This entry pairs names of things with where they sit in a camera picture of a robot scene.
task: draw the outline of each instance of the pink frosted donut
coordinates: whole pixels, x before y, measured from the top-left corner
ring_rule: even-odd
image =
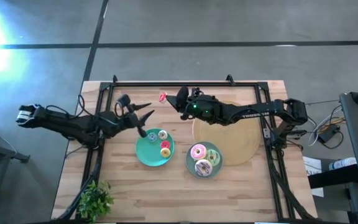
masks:
[[[190,155],[194,160],[204,159],[206,156],[206,148],[202,144],[193,146],[190,150]]]

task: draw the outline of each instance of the potted plant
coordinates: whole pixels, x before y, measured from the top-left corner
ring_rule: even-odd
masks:
[[[106,181],[95,181],[86,188],[81,194],[81,200],[78,204],[78,211],[82,218],[89,219],[90,223],[95,223],[96,218],[105,216],[111,212],[110,205],[114,204],[110,195],[110,184]]]

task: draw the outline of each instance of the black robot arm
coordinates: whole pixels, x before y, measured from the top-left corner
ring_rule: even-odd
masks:
[[[167,101],[182,113],[182,120],[198,118],[209,124],[223,126],[234,124],[241,119],[274,115],[283,120],[272,133],[274,147],[284,148],[286,138],[293,128],[307,122],[308,115],[303,102],[294,99],[274,100],[246,106],[236,106],[220,102],[215,96],[205,95],[199,88],[193,88],[191,95],[183,86],[177,96],[167,96]]]
[[[154,112],[150,111],[138,118],[134,111],[140,110],[145,105],[131,104],[128,95],[122,95],[118,99],[115,112],[104,111],[99,114],[86,116],[74,116],[49,110],[41,105],[21,106],[16,122],[24,128],[46,128],[62,134],[65,138],[76,139],[82,145],[96,147],[100,138],[111,138],[128,128],[137,128],[142,137],[146,137],[142,127],[147,118]]]

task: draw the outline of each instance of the paper sheet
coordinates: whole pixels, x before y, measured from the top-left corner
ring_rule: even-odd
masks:
[[[303,156],[303,163],[305,164],[306,173],[308,175],[321,173],[321,161],[319,159],[312,159]],[[311,189],[311,194],[314,196],[324,197],[324,190],[322,187],[318,189]]]

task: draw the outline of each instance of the round cutting board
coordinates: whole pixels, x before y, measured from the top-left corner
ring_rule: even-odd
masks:
[[[223,103],[239,106],[231,101]],[[210,125],[200,119],[194,119],[193,137],[195,142],[210,142],[220,149],[225,166],[237,166],[254,156],[259,149],[262,133],[259,118],[242,119],[228,126]]]

